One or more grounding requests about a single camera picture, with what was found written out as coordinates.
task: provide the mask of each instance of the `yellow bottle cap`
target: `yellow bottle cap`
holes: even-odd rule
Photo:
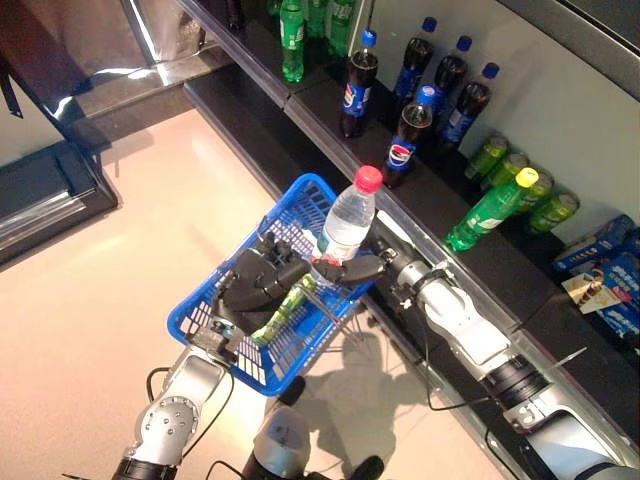
[[[516,175],[516,183],[522,188],[529,188],[538,181],[538,172],[531,167],[524,167]]]

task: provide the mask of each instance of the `white floor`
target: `white floor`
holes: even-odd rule
[[[182,349],[167,333],[169,311],[273,205],[195,111],[117,142],[103,160],[122,208],[0,273],[3,480],[111,478],[146,404],[147,372]],[[309,372],[299,404],[314,430],[309,469],[342,478],[343,462],[348,471],[377,453],[385,479],[500,478],[449,413],[425,407],[424,388],[378,330],[366,345],[343,341]],[[228,379],[204,420],[227,388]],[[204,479],[216,459],[241,468],[265,404],[237,382],[178,478]]]

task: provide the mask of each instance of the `pepsi bottle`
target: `pepsi bottle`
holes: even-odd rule
[[[376,38],[373,30],[362,32],[362,49],[347,60],[348,81],[340,114],[340,132],[345,138],[362,133],[371,87],[378,73],[378,57],[371,51]]]
[[[436,91],[433,99],[433,124],[437,125],[440,115],[447,105],[447,97],[458,86],[467,73],[467,62],[465,58],[469,48],[471,48],[471,37],[462,35],[458,39],[455,50],[444,57],[433,80],[433,88]]]
[[[416,93],[422,74],[433,56],[433,32],[437,24],[435,18],[425,18],[422,22],[422,31],[411,38],[407,44],[402,68],[393,89],[394,98],[390,115],[392,125],[397,123],[402,109]]]
[[[418,90],[416,101],[402,109],[382,168],[384,183],[389,188],[398,186],[411,169],[413,153],[433,121],[431,108],[435,94],[433,87],[424,85]]]
[[[436,158],[442,158],[458,148],[471,125],[485,109],[491,99],[491,81],[498,75],[500,67],[487,63],[482,74],[467,83],[451,112],[449,119],[440,131],[436,145]]]

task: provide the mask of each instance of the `robotic arm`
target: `robotic arm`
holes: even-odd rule
[[[409,243],[380,221],[374,223],[369,238],[373,251],[386,259],[387,270],[396,278],[399,296],[417,304],[429,327],[444,337],[556,479],[638,478],[638,471],[624,466],[611,446],[571,408],[565,390],[550,383],[478,313],[446,262],[429,267]]]
[[[352,262],[349,267],[326,265],[327,274],[335,283],[347,285],[361,283],[383,271],[377,257]],[[317,267],[323,269],[323,265],[320,262]],[[162,392],[139,415],[136,440],[125,449],[112,480],[175,478],[202,408],[235,362],[234,352],[242,338],[270,320],[289,289],[310,269],[307,261],[286,242],[276,242],[273,234],[267,234],[256,248],[240,253],[216,290],[212,319],[187,335],[188,345],[167,373]],[[300,393],[301,390],[293,396],[297,398]],[[243,471],[247,480],[304,478],[309,432],[305,420],[287,406],[292,400],[286,397],[287,392],[254,441],[254,452]],[[370,457],[350,480],[372,480],[383,469],[378,457]],[[307,480],[329,479],[312,473]]]
[[[243,251],[213,299],[213,318],[187,336],[162,392],[138,417],[136,440],[113,480],[172,480],[196,432],[204,404],[235,361],[245,335],[261,328],[310,265],[273,234]]]

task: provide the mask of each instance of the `bottle label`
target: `bottle label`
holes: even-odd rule
[[[337,20],[349,20],[351,18],[351,11],[353,10],[353,5],[344,4],[340,5],[338,2],[333,2],[333,8],[331,9],[331,14],[333,18]]]
[[[304,23],[291,24],[280,20],[280,39],[282,47],[287,50],[299,50],[302,48],[304,38]]]
[[[433,116],[436,117],[442,113],[444,110],[444,105],[447,100],[447,92],[445,92],[440,87],[433,87],[435,93],[433,95],[433,103],[431,104],[431,111],[433,112]]]
[[[352,117],[363,116],[367,109],[370,93],[371,87],[365,88],[347,83],[347,88],[344,92],[344,102],[342,103],[344,113]]]
[[[391,139],[391,147],[389,147],[387,166],[392,170],[407,170],[410,165],[409,160],[415,150],[416,145],[405,142],[398,135],[394,135]]]
[[[313,260],[326,260],[334,265],[342,265],[342,262],[346,262],[355,257],[359,248],[360,245],[343,245],[342,243],[332,240],[325,227],[318,237],[311,258]]]
[[[475,119],[476,117],[461,114],[456,108],[451,113],[449,121],[442,131],[442,137],[452,143],[458,143],[462,140],[464,134],[467,133],[467,130],[469,130],[469,127],[471,127]]]
[[[411,98],[420,84],[422,73],[406,67],[400,69],[394,93],[400,98]]]
[[[473,215],[469,220],[467,220],[467,225],[474,232],[478,233],[487,233],[490,230],[493,230],[498,225],[500,225],[503,220],[498,220],[497,218],[485,218],[484,220],[480,220],[478,215]]]

